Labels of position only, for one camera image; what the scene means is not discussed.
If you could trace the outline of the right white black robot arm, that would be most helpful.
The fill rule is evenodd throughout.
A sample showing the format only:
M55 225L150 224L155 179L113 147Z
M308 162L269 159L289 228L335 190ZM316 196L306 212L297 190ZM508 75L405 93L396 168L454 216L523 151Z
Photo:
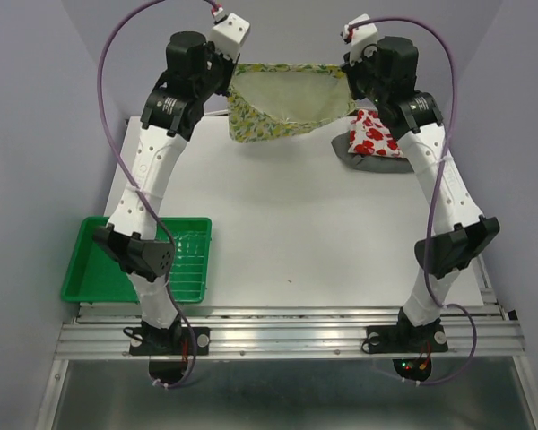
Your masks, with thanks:
M447 350L440 324L447 295L462 270L499 233L472 200L447 147L436 100L417 90L419 53L412 41L377 34L345 37L344 55L351 96L368 99L412 167L430 205L427 232L414 246L419 271L412 292L393 325L369 326L363 347L369 354Z

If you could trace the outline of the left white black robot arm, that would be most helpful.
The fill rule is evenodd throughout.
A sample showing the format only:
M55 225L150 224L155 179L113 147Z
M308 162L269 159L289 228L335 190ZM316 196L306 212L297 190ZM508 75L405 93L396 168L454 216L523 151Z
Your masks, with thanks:
M126 335L153 352L170 353L184 343L182 316L169 287L175 244L156 237L161 206L174 166L204 115L204 103L226 94L248 32L209 36L173 34L166 47L166 70L159 76L141 115L138 148L127 185L94 242L131 281L143 316Z

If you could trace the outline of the lemon print skirt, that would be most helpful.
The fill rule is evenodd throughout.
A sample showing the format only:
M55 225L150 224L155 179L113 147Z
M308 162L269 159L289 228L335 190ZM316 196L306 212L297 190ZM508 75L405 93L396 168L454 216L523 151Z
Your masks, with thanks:
M230 138L239 143L310 133L355 109L346 74L333 64L240 64L227 100Z

